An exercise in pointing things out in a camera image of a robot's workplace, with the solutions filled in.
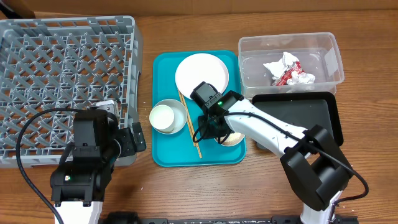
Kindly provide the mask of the small pink bowl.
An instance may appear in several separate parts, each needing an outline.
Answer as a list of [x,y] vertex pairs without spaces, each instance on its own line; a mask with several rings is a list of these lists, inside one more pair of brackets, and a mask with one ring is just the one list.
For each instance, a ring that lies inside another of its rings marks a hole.
[[215,141],[220,142],[223,146],[230,147],[239,144],[244,139],[244,137],[245,135],[241,133],[231,133],[229,136],[215,138]]

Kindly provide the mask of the white bowl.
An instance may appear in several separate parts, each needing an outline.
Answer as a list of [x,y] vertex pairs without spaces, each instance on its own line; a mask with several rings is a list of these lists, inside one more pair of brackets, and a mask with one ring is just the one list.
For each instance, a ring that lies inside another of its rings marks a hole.
[[174,122],[175,127],[170,133],[163,133],[156,129],[155,130],[162,134],[175,134],[175,133],[179,132],[185,126],[185,124],[187,122],[187,114],[186,114],[185,108],[182,105],[182,103],[180,101],[177,101],[174,99],[165,99],[165,100],[158,102],[155,106],[158,106],[158,105],[167,105],[172,108],[172,110],[175,113],[175,122]]

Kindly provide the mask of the white paper cup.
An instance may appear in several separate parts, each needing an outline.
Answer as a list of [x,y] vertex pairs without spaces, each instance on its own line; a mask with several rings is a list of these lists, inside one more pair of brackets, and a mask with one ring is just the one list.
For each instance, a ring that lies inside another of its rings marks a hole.
[[175,127],[175,113],[167,105],[158,105],[150,112],[149,121],[156,130],[163,133],[170,133]]

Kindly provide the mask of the large white plate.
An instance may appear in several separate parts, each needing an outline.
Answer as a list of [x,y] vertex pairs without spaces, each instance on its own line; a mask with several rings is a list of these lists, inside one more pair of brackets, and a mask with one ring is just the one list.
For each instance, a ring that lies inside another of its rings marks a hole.
[[223,93],[229,82],[229,71],[224,62],[206,53],[193,54],[183,59],[175,72],[178,91],[191,99],[191,93],[201,82],[209,83]]

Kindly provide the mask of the red snack wrapper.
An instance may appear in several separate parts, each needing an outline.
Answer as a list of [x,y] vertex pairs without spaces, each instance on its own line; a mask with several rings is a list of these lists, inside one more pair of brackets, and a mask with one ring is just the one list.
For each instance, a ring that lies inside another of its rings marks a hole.
[[295,62],[278,80],[273,82],[272,86],[287,85],[289,79],[293,79],[303,72],[304,70],[302,69],[300,62]]

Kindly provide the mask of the white napkin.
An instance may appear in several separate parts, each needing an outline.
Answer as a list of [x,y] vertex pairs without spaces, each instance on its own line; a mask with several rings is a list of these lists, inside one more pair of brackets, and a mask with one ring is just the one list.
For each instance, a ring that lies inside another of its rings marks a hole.
[[[289,69],[295,62],[300,62],[299,59],[288,52],[283,52],[282,58],[277,62],[264,63],[263,66],[271,73],[273,81],[278,80],[284,72]],[[305,71],[299,76],[288,80],[287,85],[298,84],[313,84],[315,83],[315,76]]]

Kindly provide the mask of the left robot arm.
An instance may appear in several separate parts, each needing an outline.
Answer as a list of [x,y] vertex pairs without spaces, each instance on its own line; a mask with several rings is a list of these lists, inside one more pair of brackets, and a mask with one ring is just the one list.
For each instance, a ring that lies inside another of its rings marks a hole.
[[73,119],[74,142],[50,176],[56,223],[98,223],[116,161],[145,151],[139,122],[119,127],[116,115],[93,108]]

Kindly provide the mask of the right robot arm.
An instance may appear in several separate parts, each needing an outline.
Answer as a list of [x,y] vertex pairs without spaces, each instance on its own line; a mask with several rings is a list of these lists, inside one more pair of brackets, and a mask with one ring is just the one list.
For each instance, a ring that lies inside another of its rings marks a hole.
[[235,91],[222,94],[201,82],[190,98],[201,108],[195,142],[241,133],[279,159],[289,184],[303,202],[302,223],[333,223],[339,197],[352,173],[340,144],[322,126],[306,129],[255,107]]

